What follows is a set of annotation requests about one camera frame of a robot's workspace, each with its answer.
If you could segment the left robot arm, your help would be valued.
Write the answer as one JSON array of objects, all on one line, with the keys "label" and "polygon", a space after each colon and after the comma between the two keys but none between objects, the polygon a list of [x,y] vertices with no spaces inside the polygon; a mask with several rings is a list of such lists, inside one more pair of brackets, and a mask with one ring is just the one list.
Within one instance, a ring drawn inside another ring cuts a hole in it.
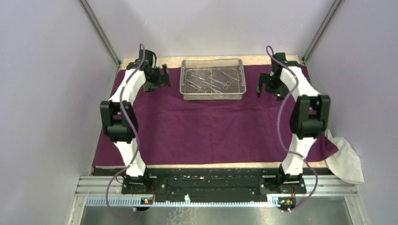
[{"label": "left robot arm", "polygon": [[168,66],[159,66],[156,54],[141,47],[138,58],[126,67],[115,93],[100,103],[103,132],[117,147],[125,163],[121,173],[123,183],[132,185],[140,194],[149,191],[151,182],[139,152],[138,120],[133,103],[140,90],[152,92],[164,86],[171,86]]}]

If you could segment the maroon wrap cloth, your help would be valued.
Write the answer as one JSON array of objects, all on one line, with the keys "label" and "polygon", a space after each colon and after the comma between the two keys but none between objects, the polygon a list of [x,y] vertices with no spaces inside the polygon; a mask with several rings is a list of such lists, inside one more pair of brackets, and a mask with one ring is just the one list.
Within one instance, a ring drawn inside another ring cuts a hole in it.
[{"label": "maroon wrap cloth", "polygon": [[140,90],[133,104],[139,149],[148,165],[281,162],[289,147],[294,100],[277,116],[281,102],[267,92],[257,96],[267,65],[245,66],[247,91],[240,100],[186,101],[179,90],[180,69],[171,68],[170,87]]}]

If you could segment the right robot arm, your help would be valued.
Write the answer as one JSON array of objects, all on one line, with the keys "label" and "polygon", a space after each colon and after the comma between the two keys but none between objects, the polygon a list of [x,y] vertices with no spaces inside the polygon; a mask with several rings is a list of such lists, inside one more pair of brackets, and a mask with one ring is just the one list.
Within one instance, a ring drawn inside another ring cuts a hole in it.
[{"label": "right robot arm", "polygon": [[283,108],[289,97],[295,104],[290,116],[289,126],[292,139],[286,158],[280,164],[279,172],[272,184],[281,193],[288,193],[294,187],[302,187],[303,164],[310,148],[328,125],[331,99],[320,94],[306,79],[298,62],[288,61],[285,53],[267,52],[271,58],[271,73],[261,73],[256,90],[273,94],[281,100],[277,125],[280,125]]}]

